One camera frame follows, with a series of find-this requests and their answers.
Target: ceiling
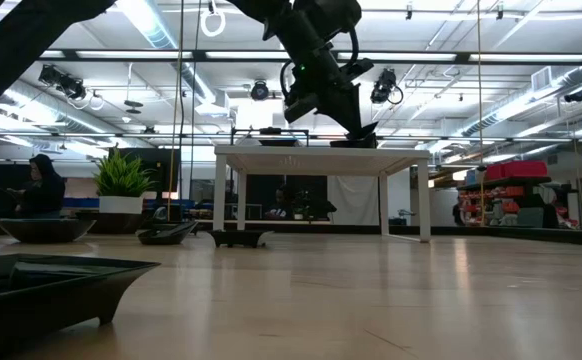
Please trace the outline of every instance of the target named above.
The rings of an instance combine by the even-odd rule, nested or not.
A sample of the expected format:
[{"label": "ceiling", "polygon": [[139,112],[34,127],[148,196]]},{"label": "ceiling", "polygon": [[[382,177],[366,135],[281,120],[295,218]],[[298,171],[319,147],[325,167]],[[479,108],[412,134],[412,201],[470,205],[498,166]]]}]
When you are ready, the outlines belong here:
[{"label": "ceiling", "polygon": [[[360,0],[364,9],[363,18],[357,26],[361,51],[498,51],[498,52],[568,52],[582,53],[582,1],[581,0],[505,0],[502,20],[494,18],[499,0],[480,2],[483,14],[478,36],[478,22],[475,0]],[[224,31],[209,37],[198,30],[198,13],[191,12],[198,1],[185,0],[187,12],[184,14],[183,41],[186,49],[203,50],[280,50],[276,39],[262,41],[262,24],[239,14],[226,1],[216,0],[219,9],[226,12]],[[523,19],[538,4],[539,13]],[[405,20],[407,5],[413,6],[413,17]],[[0,19],[13,1],[7,1],[0,11]],[[178,33],[180,1],[158,0],[158,8],[173,34]],[[202,2],[206,9],[207,1]],[[556,17],[571,18],[556,20]],[[218,17],[210,17],[208,28],[218,27]],[[335,49],[350,49],[348,35],[339,35],[333,40]],[[71,26],[51,49],[146,49],[150,44],[116,7],[105,14],[80,24]],[[24,82],[40,91],[61,97],[52,89],[46,89],[38,81],[43,64],[54,64],[74,77],[84,79],[84,84],[105,100],[102,109],[90,107],[84,110],[111,125],[127,132],[138,132],[146,126],[156,126],[156,130],[170,133],[174,119],[180,127],[184,119],[185,132],[216,134],[228,132],[231,119],[200,116],[193,110],[193,97],[188,94],[183,99],[183,110],[176,109],[176,71],[168,63],[136,63],[132,66],[130,86],[129,64],[116,62],[66,62],[45,61],[33,64],[21,77]],[[530,84],[531,76],[544,66],[478,66],[462,65],[378,65],[360,77],[361,115],[363,123],[379,121],[381,135],[452,135],[460,124],[480,113],[497,101],[507,98],[515,91]],[[255,80],[265,80],[271,90],[277,92],[278,99],[268,100],[268,111],[273,112],[273,125],[286,127],[282,115],[282,101],[279,97],[278,81],[280,64],[276,63],[198,63],[199,75],[212,88],[224,90],[229,96],[231,107],[248,104],[248,89]],[[373,82],[383,69],[393,69],[402,79],[404,102],[389,109],[386,105],[372,105],[369,97]],[[126,99],[144,103],[142,113],[129,115],[124,105]],[[582,104],[565,105],[574,111]],[[542,106],[513,116],[503,124],[488,130],[488,136],[513,136],[518,129],[528,128],[547,117],[555,117],[555,102],[545,101]],[[124,116],[131,118],[123,121]],[[345,131],[333,120],[321,115],[306,115],[289,125],[291,128],[308,129],[316,134],[343,134]],[[149,140],[154,145],[165,144],[166,140]],[[394,141],[387,147],[416,146],[418,142]]]}]

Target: ductwork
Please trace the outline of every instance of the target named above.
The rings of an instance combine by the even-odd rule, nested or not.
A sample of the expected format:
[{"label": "ductwork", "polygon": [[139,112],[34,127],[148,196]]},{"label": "ductwork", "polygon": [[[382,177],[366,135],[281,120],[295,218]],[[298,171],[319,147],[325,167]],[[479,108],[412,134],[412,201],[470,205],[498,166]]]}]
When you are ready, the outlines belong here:
[{"label": "ductwork", "polygon": [[[5,91],[4,95],[0,97],[0,104],[16,105],[18,107],[30,107],[32,104],[41,105],[36,109],[40,116],[52,117],[54,121],[64,121],[69,128],[88,129],[85,132],[116,134],[124,132],[21,80],[17,80]],[[133,147],[152,147],[151,144],[141,139],[125,138],[124,141]]]},{"label": "ductwork", "polygon": [[[516,91],[504,100],[498,101],[490,107],[482,118],[482,129],[495,125],[518,115],[539,104],[543,99],[568,95],[582,87],[582,66],[576,69],[569,67],[551,67],[550,87],[546,91],[536,91],[530,84]],[[480,131],[480,114],[466,121],[467,126],[461,132],[468,137]]]},{"label": "ductwork", "polygon": [[[177,38],[169,30],[154,0],[118,0],[116,4],[152,47],[173,50],[179,48]],[[171,65],[178,71],[176,63]],[[183,62],[180,75],[183,83],[194,92],[196,100],[202,104],[215,103],[215,92],[207,85],[208,82],[194,71],[191,64]]]}]

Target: shelf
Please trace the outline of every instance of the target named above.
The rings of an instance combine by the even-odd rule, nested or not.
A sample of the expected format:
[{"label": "shelf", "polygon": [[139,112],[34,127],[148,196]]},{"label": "shelf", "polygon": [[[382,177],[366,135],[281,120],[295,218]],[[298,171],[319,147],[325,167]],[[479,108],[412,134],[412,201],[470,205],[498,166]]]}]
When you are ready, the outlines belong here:
[{"label": "shelf", "polygon": [[[498,179],[498,180],[491,180],[484,182],[485,189],[493,189],[498,186],[525,186],[525,185],[539,185],[551,182],[550,177],[533,177],[533,178],[506,178],[506,179]],[[480,190],[480,184],[471,184],[471,185],[464,185],[458,186],[458,190],[460,191],[472,191],[472,190]]]}]

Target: seated person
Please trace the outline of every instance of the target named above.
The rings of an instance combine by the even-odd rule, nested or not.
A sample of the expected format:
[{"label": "seated person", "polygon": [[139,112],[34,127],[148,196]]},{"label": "seated person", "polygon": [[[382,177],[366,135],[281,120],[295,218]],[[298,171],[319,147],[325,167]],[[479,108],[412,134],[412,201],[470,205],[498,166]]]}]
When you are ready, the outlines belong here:
[{"label": "seated person", "polygon": [[267,220],[293,220],[293,192],[282,186],[275,192],[276,204],[264,214]]},{"label": "seated person", "polygon": [[48,156],[39,154],[29,160],[32,182],[24,190],[9,189],[20,204],[16,213],[31,219],[57,219],[64,199],[64,180],[55,172]]}]

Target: desk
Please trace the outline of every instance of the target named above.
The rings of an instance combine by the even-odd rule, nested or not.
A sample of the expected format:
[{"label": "desk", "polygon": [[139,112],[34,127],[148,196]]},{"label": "desk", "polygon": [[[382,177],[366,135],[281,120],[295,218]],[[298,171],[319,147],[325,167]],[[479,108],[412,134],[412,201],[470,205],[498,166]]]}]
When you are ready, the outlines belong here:
[{"label": "desk", "polygon": [[245,228],[247,175],[372,176],[380,180],[380,227],[389,234],[387,178],[418,165],[420,241],[431,238],[429,152],[400,149],[216,146],[213,229],[224,230],[226,167],[239,174],[238,230]]}]

